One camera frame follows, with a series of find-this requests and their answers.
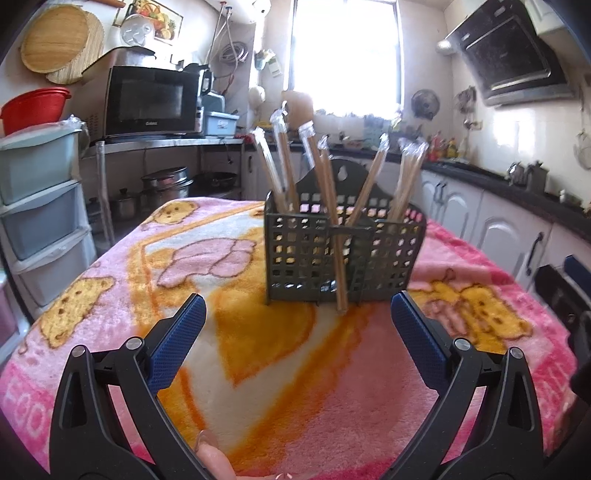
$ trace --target range hood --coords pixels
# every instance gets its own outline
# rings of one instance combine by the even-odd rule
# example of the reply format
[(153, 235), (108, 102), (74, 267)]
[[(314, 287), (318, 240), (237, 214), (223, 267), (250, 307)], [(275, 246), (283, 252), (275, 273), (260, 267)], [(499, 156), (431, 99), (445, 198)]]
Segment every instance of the range hood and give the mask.
[(447, 40), (472, 71), (485, 105), (574, 97), (520, 0), (488, 0)]

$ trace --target pot lid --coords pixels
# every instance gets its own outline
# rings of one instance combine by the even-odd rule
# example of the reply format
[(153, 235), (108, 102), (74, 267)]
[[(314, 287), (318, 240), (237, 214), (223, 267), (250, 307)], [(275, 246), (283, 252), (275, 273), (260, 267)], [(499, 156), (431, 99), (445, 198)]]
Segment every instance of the pot lid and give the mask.
[(174, 167), (174, 168), (165, 168), (164, 170), (158, 170), (154, 173), (150, 173), (142, 177), (142, 180), (165, 180), (178, 175), (179, 173), (186, 173), (187, 167)]

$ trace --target blue gripper pad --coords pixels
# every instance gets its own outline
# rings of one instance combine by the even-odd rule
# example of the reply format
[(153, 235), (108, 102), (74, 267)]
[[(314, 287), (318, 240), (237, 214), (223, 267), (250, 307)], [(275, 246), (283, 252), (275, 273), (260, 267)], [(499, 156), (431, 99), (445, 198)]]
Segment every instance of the blue gripper pad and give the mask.
[(572, 278), (588, 297), (591, 297), (591, 273), (572, 255), (564, 259), (564, 272)]
[(449, 388), (446, 355), (433, 332), (426, 324), (428, 321), (416, 304), (404, 293), (392, 298), (392, 321), (408, 353), (412, 357), (425, 385), (443, 395)]
[(203, 297), (196, 296), (183, 306), (164, 338), (150, 356), (148, 389), (152, 395), (168, 388), (205, 325), (206, 306)]

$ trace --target human hand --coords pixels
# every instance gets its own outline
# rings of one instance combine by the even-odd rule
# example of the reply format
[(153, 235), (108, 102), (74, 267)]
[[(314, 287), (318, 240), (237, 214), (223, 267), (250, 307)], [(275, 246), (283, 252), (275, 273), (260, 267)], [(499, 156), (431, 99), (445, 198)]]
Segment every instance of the human hand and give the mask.
[(228, 457), (217, 448), (215, 436), (208, 430), (202, 430), (197, 437), (195, 454), (216, 480), (297, 480), (289, 473), (268, 476), (236, 476)]

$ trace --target gray plastic basket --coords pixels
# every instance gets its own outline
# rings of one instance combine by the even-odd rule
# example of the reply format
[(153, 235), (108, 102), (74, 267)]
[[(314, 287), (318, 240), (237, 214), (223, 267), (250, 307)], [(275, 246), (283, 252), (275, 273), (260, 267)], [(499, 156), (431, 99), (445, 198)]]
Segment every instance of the gray plastic basket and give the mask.
[(427, 229), (427, 218), (414, 205), (403, 223), (385, 220), (392, 197), (378, 186), (369, 196), (366, 215), (354, 227), (345, 219), (355, 205), (367, 171), (353, 161), (334, 158), (341, 225), (322, 213), (316, 174), (297, 183), (298, 215), (277, 213), (272, 193), (265, 203), (267, 300), (336, 301), (332, 237), (346, 235), (344, 256), (349, 301), (390, 300), (408, 286)]

